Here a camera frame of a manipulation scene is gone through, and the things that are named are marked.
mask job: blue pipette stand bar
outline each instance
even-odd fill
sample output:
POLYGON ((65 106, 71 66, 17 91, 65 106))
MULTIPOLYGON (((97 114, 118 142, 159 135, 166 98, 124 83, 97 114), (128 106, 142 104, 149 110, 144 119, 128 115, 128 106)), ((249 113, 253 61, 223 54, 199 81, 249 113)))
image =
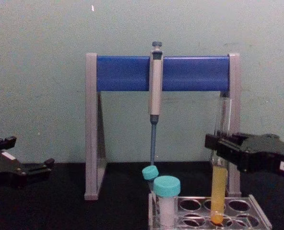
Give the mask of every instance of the blue pipette stand bar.
MULTIPOLYGON (((86 54, 86 191, 85 200, 97 200, 106 168, 101 91, 148 91, 149 56, 86 54)), ((240 56, 164 57, 163 91, 220 91, 232 99, 231 132, 240 128, 240 56)), ((240 196, 240 176, 230 164, 227 191, 240 196)))

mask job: turquoise cap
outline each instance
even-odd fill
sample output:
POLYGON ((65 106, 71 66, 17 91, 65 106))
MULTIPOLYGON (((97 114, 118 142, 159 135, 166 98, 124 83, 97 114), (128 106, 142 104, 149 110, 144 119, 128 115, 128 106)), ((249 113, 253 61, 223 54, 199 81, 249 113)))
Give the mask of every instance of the turquoise cap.
POLYGON ((158 176, 154 180, 154 192, 161 197, 177 196, 180 193, 180 180, 174 176, 158 176))
POLYGON ((142 174, 145 180, 152 180, 159 175, 159 172, 156 166, 150 165, 142 169, 142 174))

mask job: yellow liquid in test tube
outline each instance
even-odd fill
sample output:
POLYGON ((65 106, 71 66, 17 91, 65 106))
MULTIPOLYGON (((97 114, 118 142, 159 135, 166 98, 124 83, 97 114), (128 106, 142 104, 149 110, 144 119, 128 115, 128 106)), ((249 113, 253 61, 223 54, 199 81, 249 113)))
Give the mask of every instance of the yellow liquid in test tube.
POLYGON ((226 178, 226 168, 213 166, 213 185, 211 191, 211 221, 214 224, 221 224, 223 221, 226 178))

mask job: wall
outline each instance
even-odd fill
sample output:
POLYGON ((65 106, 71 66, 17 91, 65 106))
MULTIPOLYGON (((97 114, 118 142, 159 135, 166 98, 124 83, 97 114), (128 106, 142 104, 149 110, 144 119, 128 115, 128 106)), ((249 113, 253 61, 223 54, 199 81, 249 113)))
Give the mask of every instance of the wall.
MULTIPOLYGON (((284 1, 0 1, 0 137, 23 162, 84 161, 84 55, 242 58, 241 131, 284 141, 284 1)), ((160 161, 209 158, 216 92, 165 92, 160 161)), ((103 93, 109 161, 148 161, 147 92, 103 93)))

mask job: pipette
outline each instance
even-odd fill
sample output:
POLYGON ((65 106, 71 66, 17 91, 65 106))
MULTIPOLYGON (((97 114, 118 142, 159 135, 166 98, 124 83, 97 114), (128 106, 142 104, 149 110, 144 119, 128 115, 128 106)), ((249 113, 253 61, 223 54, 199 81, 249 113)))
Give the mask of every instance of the pipette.
POLYGON ((156 145, 156 125, 159 119, 162 75, 163 75, 163 53, 160 50, 161 42, 153 42, 153 51, 150 54, 150 77, 149 77, 149 113, 152 124, 151 134, 151 165, 154 164, 156 145))

